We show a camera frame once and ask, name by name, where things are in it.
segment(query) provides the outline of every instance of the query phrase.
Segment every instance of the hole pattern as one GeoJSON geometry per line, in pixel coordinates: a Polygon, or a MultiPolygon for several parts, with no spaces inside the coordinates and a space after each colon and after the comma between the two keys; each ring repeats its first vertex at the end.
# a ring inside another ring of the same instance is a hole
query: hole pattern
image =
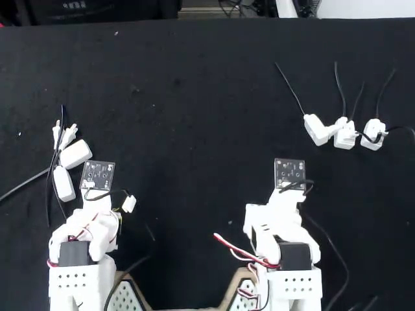
{"type": "MultiPolygon", "coordinates": [[[[301,291],[301,292],[304,292],[304,291],[306,291],[306,289],[303,287],[303,286],[307,286],[307,284],[301,284],[301,287],[300,288],[298,288],[298,287],[295,287],[296,285],[300,285],[300,283],[298,283],[299,281],[300,282],[307,282],[307,280],[309,281],[309,282],[311,282],[312,281],[312,278],[308,278],[308,279],[304,279],[303,277],[301,278],[301,279],[296,279],[296,278],[292,278],[292,279],[284,279],[284,281],[286,282],[286,283],[288,283],[287,284],[287,286],[289,286],[290,284],[291,285],[293,285],[293,287],[291,288],[291,287],[286,287],[285,288],[285,292],[289,292],[289,291],[292,291],[292,292],[297,292],[297,290],[299,290],[299,291],[301,291]]],[[[310,287],[310,288],[308,288],[308,291],[309,292],[312,292],[313,291],[313,288],[312,287],[310,287]]]]}
{"type": "MultiPolygon", "coordinates": [[[[256,294],[255,284],[248,279],[242,281],[239,285],[240,289],[243,289],[253,295],[256,294]]],[[[256,300],[255,299],[247,299],[245,297],[240,296],[238,293],[235,294],[233,301],[231,302],[229,311],[249,311],[256,308],[256,300]]]]}
{"type": "Polygon", "coordinates": [[[134,299],[131,285],[124,281],[112,296],[113,311],[143,311],[137,299],[134,299]]]}

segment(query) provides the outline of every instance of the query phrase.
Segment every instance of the black cable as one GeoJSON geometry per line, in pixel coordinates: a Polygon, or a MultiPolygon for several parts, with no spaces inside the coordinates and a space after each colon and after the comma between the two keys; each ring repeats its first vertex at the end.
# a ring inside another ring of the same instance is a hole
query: black cable
{"type": "Polygon", "coordinates": [[[372,144],[377,144],[379,141],[381,141],[381,138],[383,136],[382,133],[378,133],[375,139],[370,138],[369,136],[367,136],[365,133],[363,132],[359,132],[356,131],[356,133],[358,133],[359,135],[363,136],[364,138],[366,138],[368,141],[370,141],[372,144]]]}
{"type": "Polygon", "coordinates": [[[340,84],[340,80],[338,79],[338,72],[337,72],[337,62],[335,62],[335,78],[337,83],[338,92],[340,93],[340,97],[342,98],[343,103],[343,117],[346,116],[346,98],[344,97],[342,85],[340,84]]]}
{"type": "Polygon", "coordinates": [[[390,132],[395,131],[395,130],[406,130],[406,131],[408,131],[412,135],[412,138],[413,138],[414,143],[415,143],[415,130],[413,128],[411,128],[410,126],[392,126],[390,128],[387,128],[385,132],[390,133],[390,132]]]}
{"type": "Polygon", "coordinates": [[[356,107],[357,104],[359,103],[362,95],[363,95],[363,91],[364,91],[364,85],[365,85],[365,81],[363,81],[362,86],[361,86],[361,90],[359,91],[359,94],[356,97],[356,101],[355,101],[355,105],[353,106],[353,111],[351,112],[350,118],[349,120],[353,120],[353,118],[355,117],[355,112],[356,112],[356,107]]]}
{"type": "Polygon", "coordinates": [[[92,189],[88,189],[85,192],[85,195],[84,195],[85,201],[98,201],[98,200],[101,200],[102,198],[105,198],[106,196],[110,196],[111,194],[115,194],[115,193],[119,193],[119,192],[125,193],[126,196],[130,196],[130,193],[129,193],[128,190],[126,190],[126,189],[119,189],[119,190],[109,191],[107,193],[101,194],[100,196],[96,196],[94,198],[87,198],[86,196],[88,195],[88,193],[89,193],[90,190],[92,190],[92,189]]]}
{"type": "Polygon", "coordinates": [[[51,208],[49,206],[49,178],[51,177],[51,173],[54,169],[54,165],[57,162],[57,160],[59,158],[59,154],[60,154],[59,146],[60,146],[60,142],[62,140],[62,134],[63,134],[63,131],[64,131],[64,121],[65,121],[65,106],[64,105],[60,106],[60,113],[61,113],[61,116],[60,116],[59,136],[58,136],[56,148],[54,149],[54,153],[53,153],[53,156],[52,156],[52,161],[51,161],[51,164],[49,165],[49,170],[48,170],[47,176],[46,176],[45,210],[46,210],[47,227],[51,226],[51,208]]]}
{"type": "Polygon", "coordinates": [[[24,181],[20,185],[14,187],[12,190],[9,190],[8,192],[6,192],[2,196],[0,196],[0,203],[2,201],[4,201],[5,199],[7,199],[9,196],[11,196],[13,193],[15,193],[20,188],[23,188],[25,185],[28,185],[29,183],[31,183],[32,181],[38,179],[39,177],[42,177],[43,175],[48,173],[48,171],[49,171],[49,168],[46,168],[45,170],[42,170],[41,172],[37,173],[35,176],[33,176],[33,177],[29,178],[28,180],[24,181]]]}
{"type": "Polygon", "coordinates": [[[54,166],[56,164],[56,159],[59,158],[60,155],[60,151],[58,151],[57,154],[54,154],[52,156],[52,161],[51,164],[49,165],[49,169],[47,171],[47,176],[46,176],[46,185],[45,185],[45,210],[46,210],[46,221],[47,221],[47,227],[51,226],[51,208],[49,205],[49,180],[50,177],[52,175],[52,171],[54,169],[54,166]]]}
{"type": "Polygon", "coordinates": [[[324,311],[330,311],[331,307],[336,303],[337,299],[343,294],[344,290],[346,289],[346,287],[349,284],[349,279],[350,279],[350,272],[349,272],[349,268],[348,265],[346,264],[346,262],[344,261],[342,255],[340,254],[340,252],[338,251],[336,245],[333,243],[333,241],[331,240],[330,236],[328,235],[328,233],[326,232],[326,230],[324,230],[318,223],[316,223],[308,214],[306,214],[305,212],[302,213],[304,217],[306,217],[306,219],[308,219],[317,229],[319,229],[321,232],[323,232],[323,234],[326,236],[327,241],[330,243],[331,248],[333,248],[333,251],[336,253],[336,256],[338,257],[339,261],[342,263],[343,267],[344,267],[344,271],[346,272],[346,280],[344,281],[343,286],[340,288],[340,290],[333,296],[333,298],[331,298],[331,300],[329,301],[329,303],[327,304],[327,306],[324,308],[324,311]]]}
{"type": "MultiPolygon", "coordinates": [[[[415,143],[415,130],[413,129],[413,128],[411,128],[410,126],[392,126],[392,127],[390,127],[390,128],[387,128],[386,130],[385,130],[385,132],[386,133],[390,133],[390,132],[393,132],[393,131],[395,131],[395,130],[400,130],[400,129],[402,129],[402,130],[407,130],[411,135],[412,135],[412,139],[413,139],[413,141],[414,141],[414,143],[415,143]]],[[[383,133],[378,133],[377,134],[377,136],[376,136],[376,138],[375,139],[371,139],[369,136],[367,136],[365,133],[362,133],[362,132],[357,132],[359,135],[362,135],[364,138],[366,138],[368,141],[370,141],[372,144],[377,144],[380,140],[381,140],[381,138],[382,138],[382,136],[383,136],[383,133]]]]}
{"type": "Polygon", "coordinates": [[[258,309],[258,310],[256,310],[256,311],[262,311],[262,310],[264,310],[264,309],[267,307],[268,302],[270,301],[270,280],[268,280],[268,281],[267,281],[267,283],[268,283],[268,295],[267,295],[267,301],[265,301],[265,305],[264,305],[262,308],[260,308],[260,309],[258,309]]]}
{"type": "Polygon", "coordinates": [[[234,6],[232,7],[231,11],[229,12],[229,17],[232,17],[232,12],[233,10],[236,9],[236,7],[238,6],[238,10],[239,10],[239,14],[241,14],[241,8],[239,7],[239,5],[241,4],[242,0],[238,0],[238,2],[236,2],[234,4],[234,6]]]}
{"type": "Polygon", "coordinates": [[[304,184],[314,185],[314,181],[311,180],[311,179],[302,179],[302,180],[299,180],[299,181],[295,181],[294,183],[290,183],[289,185],[281,188],[281,190],[279,191],[279,193],[283,193],[283,192],[285,192],[287,190],[290,190],[290,189],[292,189],[294,187],[297,187],[298,185],[304,185],[304,184]]]}
{"type": "Polygon", "coordinates": [[[230,18],[231,16],[229,15],[229,13],[227,13],[225,8],[223,7],[222,0],[218,0],[218,4],[219,4],[220,8],[222,9],[222,11],[225,13],[226,17],[230,18]]]}
{"type": "MultiPolygon", "coordinates": [[[[147,229],[147,232],[149,233],[151,239],[153,242],[156,241],[156,239],[154,238],[154,235],[152,234],[150,228],[148,227],[147,224],[145,224],[145,227],[147,229]]],[[[150,259],[152,254],[154,252],[154,249],[152,251],[150,251],[150,253],[142,258],[140,258],[139,260],[137,260],[135,263],[133,263],[130,267],[128,267],[120,276],[119,278],[114,282],[114,285],[112,286],[110,293],[108,294],[106,300],[105,300],[105,305],[104,305],[104,311],[108,311],[108,306],[110,305],[110,301],[111,301],[111,297],[112,295],[115,293],[115,291],[117,290],[118,286],[120,285],[120,283],[123,281],[124,277],[129,274],[132,270],[134,270],[136,267],[138,267],[140,264],[142,264],[143,262],[145,262],[146,260],[150,259]]]]}
{"type": "Polygon", "coordinates": [[[384,82],[381,90],[379,91],[379,94],[377,96],[377,101],[376,101],[376,112],[375,112],[375,118],[378,119],[379,118],[379,105],[381,103],[381,99],[383,96],[383,93],[385,92],[386,87],[388,86],[388,84],[392,81],[393,77],[395,76],[396,73],[396,68],[392,68],[392,71],[390,72],[388,78],[386,79],[386,81],[384,82]]]}
{"type": "Polygon", "coordinates": [[[303,196],[307,196],[310,193],[310,191],[312,191],[313,188],[314,188],[314,183],[311,184],[310,188],[304,191],[303,196]]]}
{"type": "Polygon", "coordinates": [[[375,296],[375,297],[373,297],[370,301],[369,301],[369,303],[368,303],[368,305],[362,310],[362,311],[369,311],[370,309],[371,309],[371,307],[373,307],[374,306],[374,304],[376,303],[376,301],[379,299],[379,296],[375,296]]]}
{"type": "Polygon", "coordinates": [[[292,95],[294,96],[294,98],[297,101],[297,105],[299,107],[299,109],[301,110],[301,112],[303,113],[303,115],[305,115],[305,112],[303,110],[303,107],[301,106],[300,100],[298,99],[297,95],[295,94],[294,90],[292,89],[290,82],[288,81],[287,77],[284,75],[283,71],[281,70],[281,68],[279,68],[279,65],[277,62],[274,62],[275,66],[278,68],[279,73],[281,74],[281,76],[283,76],[285,83],[288,85],[292,95]]]}
{"type": "Polygon", "coordinates": [[[356,305],[352,306],[350,309],[348,309],[348,311],[356,311],[358,308],[360,308],[360,306],[362,305],[362,303],[357,303],[356,305]]]}
{"type": "MultiPolygon", "coordinates": [[[[374,306],[374,304],[376,303],[376,301],[379,299],[379,296],[373,296],[369,302],[363,307],[363,309],[361,309],[361,311],[369,311],[371,309],[371,307],[374,306]]],[[[352,306],[350,309],[348,309],[348,311],[356,311],[358,310],[361,306],[363,305],[363,302],[360,301],[358,302],[356,305],[352,306]]]]}

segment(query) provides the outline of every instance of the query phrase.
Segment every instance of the wire bundle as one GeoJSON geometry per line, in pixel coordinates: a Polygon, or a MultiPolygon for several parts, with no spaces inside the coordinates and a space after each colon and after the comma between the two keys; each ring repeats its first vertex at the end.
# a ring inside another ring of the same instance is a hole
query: wire bundle
{"type": "MultiPolygon", "coordinates": [[[[51,226],[51,208],[50,208],[50,197],[49,197],[49,187],[50,187],[50,178],[51,178],[51,174],[53,172],[53,170],[55,169],[55,167],[58,164],[59,161],[59,155],[61,150],[59,150],[59,146],[60,143],[62,141],[62,135],[64,132],[64,122],[65,122],[65,106],[61,105],[61,118],[60,118],[60,130],[59,130],[59,136],[58,136],[58,142],[56,144],[56,148],[54,149],[53,152],[53,156],[52,156],[52,160],[51,160],[51,164],[49,165],[49,170],[47,172],[47,176],[46,176],[46,184],[45,184],[45,212],[46,212],[46,221],[47,221],[47,227],[51,226]]],[[[52,185],[53,185],[53,190],[54,190],[54,194],[56,196],[56,200],[58,201],[59,204],[59,208],[62,212],[63,217],[65,218],[65,220],[67,219],[66,217],[66,213],[64,211],[64,207],[62,206],[62,203],[60,201],[60,198],[58,197],[58,191],[56,189],[56,185],[54,183],[54,179],[52,178],[52,185]]]]}
{"type": "Polygon", "coordinates": [[[270,264],[268,262],[268,260],[266,258],[260,258],[257,257],[241,248],[237,248],[236,246],[234,246],[233,244],[229,243],[227,240],[225,240],[224,238],[222,238],[218,233],[214,233],[213,237],[218,240],[220,243],[224,244],[226,247],[229,248],[229,251],[231,252],[232,255],[234,255],[235,258],[242,260],[242,261],[254,261],[266,268],[270,268],[270,269],[278,269],[279,268],[279,264],[270,264]],[[238,257],[236,253],[241,254],[243,257],[238,257]]]}

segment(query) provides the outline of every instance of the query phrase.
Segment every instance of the red and white wire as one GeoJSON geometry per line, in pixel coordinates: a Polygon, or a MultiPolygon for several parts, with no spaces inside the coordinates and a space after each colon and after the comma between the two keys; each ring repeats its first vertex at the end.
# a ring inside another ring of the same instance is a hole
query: red and white wire
{"type": "Polygon", "coordinates": [[[261,264],[264,267],[267,268],[272,268],[272,269],[276,269],[279,267],[279,265],[277,264],[270,264],[269,262],[267,262],[267,259],[260,259],[258,257],[256,257],[255,255],[241,249],[241,248],[237,248],[236,246],[234,246],[233,244],[229,243],[227,240],[225,240],[224,238],[222,238],[218,233],[214,233],[213,237],[218,240],[220,243],[224,244],[225,246],[227,246],[228,248],[232,249],[233,251],[245,256],[247,259],[250,259],[252,261],[255,261],[259,264],[261,264]]]}
{"type": "Polygon", "coordinates": [[[255,277],[255,281],[256,281],[256,286],[259,284],[259,278],[258,278],[258,274],[256,272],[256,268],[255,266],[250,262],[247,266],[248,270],[252,272],[252,274],[254,274],[255,277]]]}
{"type": "Polygon", "coordinates": [[[242,257],[240,257],[240,256],[238,256],[238,255],[236,255],[235,254],[235,251],[232,249],[232,248],[230,248],[229,249],[229,251],[231,252],[231,254],[237,259],[237,260],[240,260],[240,261],[253,261],[252,259],[249,259],[249,258],[242,258],[242,257]]]}
{"type": "Polygon", "coordinates": [[[247,292],[246,290],[244,290],[242,288],[237,288],[236,291],[239,295],[241,295],[242,297],[245,297],[247,299],[258,299],[258,295],[254,295],[250,292],[247,292]]]}

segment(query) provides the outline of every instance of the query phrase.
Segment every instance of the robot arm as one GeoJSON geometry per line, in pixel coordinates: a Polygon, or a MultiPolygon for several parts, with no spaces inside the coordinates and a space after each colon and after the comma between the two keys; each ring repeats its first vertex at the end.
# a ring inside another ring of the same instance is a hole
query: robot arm
{"type": "MultiPolygon", "coordinates": [[[[100,190],[90,191],[92,198],[100,194],[100,190]]],[[[106,253],[117,249],[120,219],[111,210],[110,196],[97,201],[84,198],[83,209],[75,209],[53,232],[48,260],[51,311],[104,310],[116,272],[114,260],[106,253]]]]}
{"type": "Polygon", "coordinates": [[[314,266],[320,247],[302,227],[297,209],[309,182],[305,164],[276,159],[275,177],[276,188],[266,205],[246,205],[243,231],[260,259],[255,269],[248,266],[257,279],[257,308],[252,311],[321,311],[322,276],[314,266]]]}

